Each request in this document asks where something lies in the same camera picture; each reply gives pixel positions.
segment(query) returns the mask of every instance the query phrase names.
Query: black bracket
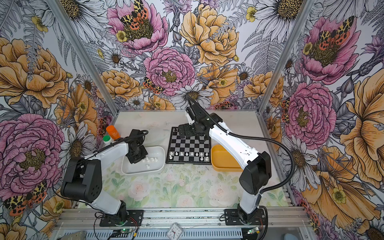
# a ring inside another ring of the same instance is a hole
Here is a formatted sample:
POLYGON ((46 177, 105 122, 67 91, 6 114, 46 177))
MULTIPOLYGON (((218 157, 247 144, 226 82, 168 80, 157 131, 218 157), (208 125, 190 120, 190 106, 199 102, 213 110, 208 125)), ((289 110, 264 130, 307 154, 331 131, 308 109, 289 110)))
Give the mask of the black bracket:
MULTIPOLYGON (((261 225, 261 222, 265 225, 265 212, 264 209, 256 209, 255 215, 250 218, 247 222, 247 225, 261 225)), ((234 226, 234 225, 244 225, 239 218, 237 209, 224 209, 225 225, 234 226)))

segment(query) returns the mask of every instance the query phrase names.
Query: cable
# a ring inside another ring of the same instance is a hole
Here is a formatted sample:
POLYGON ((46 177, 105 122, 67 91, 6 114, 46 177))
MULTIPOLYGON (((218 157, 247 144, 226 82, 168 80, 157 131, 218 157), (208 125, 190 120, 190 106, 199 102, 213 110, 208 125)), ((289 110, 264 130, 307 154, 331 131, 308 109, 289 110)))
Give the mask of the cable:
POLYGON ((281 183, 278 183, 274 186, 271 186, 271 187, 266 187, 266 188, 263 188, 259 191, 259 194, 263 194, 264 192, 266 191, 270 191, 270 190, 273 190, 273 189, 277 189, 279 187, 282 187, 284 186, 286 183, 289 182, 289 180, 292 178, 293 174, 295 173, 295 168, 296 168, 296 163, 294 161, 294 158, 292 156, 292 153, 289 151, 289 149, 282 143, 276 141, 276 140, 273 140, 273 139, 269 139, 269 138, 265 138, 265 137, 250 137, 250 136, 243 136, 243 135, 238 135, 238 134, 234 134, 232 132, 228 132, 224 127, 222 127, 220 124, 218 124, 214 119, 211 118, 211 116, 207 113, 207 111, 202 107, 200 106, 200 104, 195 100, 193 99, 192 97, 190 97, 189 95, 187 95, 187 98, 189 98, 194 104, 196 104, 200 109, 201 111, 203 111, 203 113, 209 117, 209 119, 220 129, 222 130, 223 132, 225 132, 226 134, 232 136, 232 137, 237 137, 237 138, 242 138, 242 139, 249 139, 249 140, 259 140, 259 141, 266 141, 266 142, 271 142, 271 143, 274 143, 278 146, 280 146, 284 151, 287 152, 290 160, 291 160, 291 170, 288 174, 288 176, 281 182, 281 183))
POLYGON ((269 222, 268 222, 268 210, 264 206, 259 206, 259 208, 264 209, 264 213, 265 213, 265 229, 263 231, 263 235, 259 239, 259 240, 263 240, 265 235, 266 235, 266 231, 268 229, 268 224, 269 224, 269 222))

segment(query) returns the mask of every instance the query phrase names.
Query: pink peony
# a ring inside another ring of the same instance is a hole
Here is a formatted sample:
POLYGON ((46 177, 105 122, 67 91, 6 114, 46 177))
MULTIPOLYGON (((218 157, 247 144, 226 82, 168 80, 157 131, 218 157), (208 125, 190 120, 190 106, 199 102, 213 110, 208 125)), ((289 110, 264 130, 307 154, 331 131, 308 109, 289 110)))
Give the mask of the pink peony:
POLYGON ((296 64, 298 72, 309 76, 313 81, 322 81, 329 85, 341 78, 355 63, 358 54, 353 54, 360 31, 356 30, 356 18, 354 18, 349 37, 341 45, 330 43, 325 50, 320 50, 319 34, 321 31, 336 31, 342 23, 336 20, 321 17, 310 30, 304 43, 301 59, 296 64))
POLYGON ((144 60, 147 78, 156 86, 164 88, 164 94, 175 95, 175 91, 195 81, 195 68, 192 60, 172 48, 159 48, 152 57, 144 60))
POLYGON ((133 4, 129 7, 124 3, 123 7, 107 9, 108 24, 111 34, 116 35, 116 42, 123 45, 123 54, 127 56, 140 55, 143 52, 150 52, 158 47, 167 44, 168 22, 166 17, 161 18, 153 3, 151 6, 143 0, 144 7, 148 9, 148 20, 145 20, 138 30, 125 28, 121 17, 132 15, 133 4))
POLYGON ((59 180, 60 145, 64 134, 51 120, 23 114, 0 123, 0 197, 25 195, 46 181, 59 180))
POLYGON ((311 150, 325 143, 336 124, 331 93, 320 83, 300 83, 290 98, 288 115, 287 135, 301 139, 311 150))

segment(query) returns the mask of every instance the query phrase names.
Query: yellow peony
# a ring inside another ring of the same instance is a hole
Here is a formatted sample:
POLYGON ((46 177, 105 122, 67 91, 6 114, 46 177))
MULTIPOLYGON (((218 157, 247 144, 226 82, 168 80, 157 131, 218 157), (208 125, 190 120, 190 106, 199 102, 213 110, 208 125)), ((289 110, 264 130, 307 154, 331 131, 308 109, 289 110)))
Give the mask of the yellow peony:
POLYGON ((232 28, 219 37, 213 37, 223 24, 227 23, 224 15, 209 5, 199 5, 199 14, 191 11, 184 15, 180 34, 188 40, 187 46, 196 46, 200 51, 200 63, 224 66, 236 55, 239 32, 232 28))

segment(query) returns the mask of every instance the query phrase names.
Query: analog clock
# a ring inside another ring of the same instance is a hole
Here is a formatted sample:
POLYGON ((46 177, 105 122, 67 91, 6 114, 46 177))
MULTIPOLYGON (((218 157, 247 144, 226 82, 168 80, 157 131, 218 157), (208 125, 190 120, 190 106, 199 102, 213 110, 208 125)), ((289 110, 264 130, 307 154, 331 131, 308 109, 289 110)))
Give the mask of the analog clock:
POLYGON ((167 231, 167 237, 170 240, 178 240, 183 233, 183 229, 179 227, 177 223, 172 224, 172 226, 167 231))

